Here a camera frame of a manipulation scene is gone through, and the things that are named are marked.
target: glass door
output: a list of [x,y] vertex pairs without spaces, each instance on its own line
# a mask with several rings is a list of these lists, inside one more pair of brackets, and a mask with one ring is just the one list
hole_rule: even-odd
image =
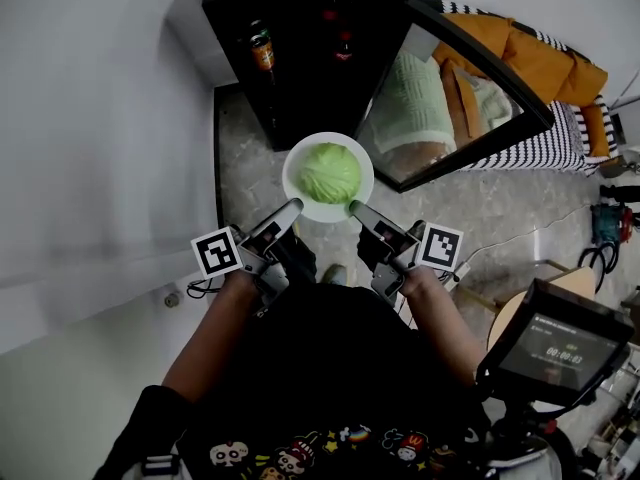
[[419,0],[401,5],[411,26],[356,136],[383,181],[404,192],[553,125],[485,46]]

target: black and white striped cloth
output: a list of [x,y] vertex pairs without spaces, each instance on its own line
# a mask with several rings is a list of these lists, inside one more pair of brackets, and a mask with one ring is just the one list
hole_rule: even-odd
[[[480,14],[499,16],[456,2],[444,0],[424,0],[441,13]],[[556,50],[573,51],[561,41],[521,23],[514,23],[518,29],[535,36]],[[555,117],[555,124],[550,130],[540,133],[516,144],[504,151],[491,155],[464,170],[484,169],[553,169],[556,171],[573,171],[586,175],[593,174],[598,165],[610,158],[619,156],[618,146],[613,137],[613,125],[604,99],[598,95],[595,103],[602,109],[607,142],[609,144],[608,157],[590,157],[591,146],[584,123],[584,117],[579,107],[552,101],[549,109]]]

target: green cabbage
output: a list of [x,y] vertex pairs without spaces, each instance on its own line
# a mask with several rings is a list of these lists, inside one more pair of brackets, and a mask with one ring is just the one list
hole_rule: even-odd
[[299,188],[319,203],[348,203],[360,189],[360,164],[346,147],[314,146],[299,173]]

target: digital display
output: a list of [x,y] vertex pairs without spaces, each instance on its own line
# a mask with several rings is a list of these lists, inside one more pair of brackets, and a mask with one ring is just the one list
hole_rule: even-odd
[[500,368],[581,391],[617,347],[615,341],[535,314]]

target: person's arm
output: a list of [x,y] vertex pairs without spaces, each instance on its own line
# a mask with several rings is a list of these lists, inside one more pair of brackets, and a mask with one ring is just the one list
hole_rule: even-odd
[[410,270],[400,292],[407,298],[418,329],[443,363],[465,386],[473,385],[486,352],[433,270]]
[[259,298],[253,276],[230,274],[162,385],[190,402],[205,395],[220,379]]

